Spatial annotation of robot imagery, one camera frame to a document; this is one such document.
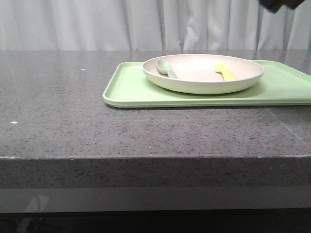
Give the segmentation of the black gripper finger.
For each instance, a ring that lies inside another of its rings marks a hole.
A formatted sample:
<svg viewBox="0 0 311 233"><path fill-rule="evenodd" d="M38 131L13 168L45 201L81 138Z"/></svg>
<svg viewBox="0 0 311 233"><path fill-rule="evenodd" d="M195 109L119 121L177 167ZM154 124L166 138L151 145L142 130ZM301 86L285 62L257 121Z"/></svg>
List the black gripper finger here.
<svg viewBox="0 0 311 233"><path fill-rule="evenodd" d="M295 10L305 0L259 0L259 4L269 12L275 14L282 6L286 6L290 10Z"/></svg>

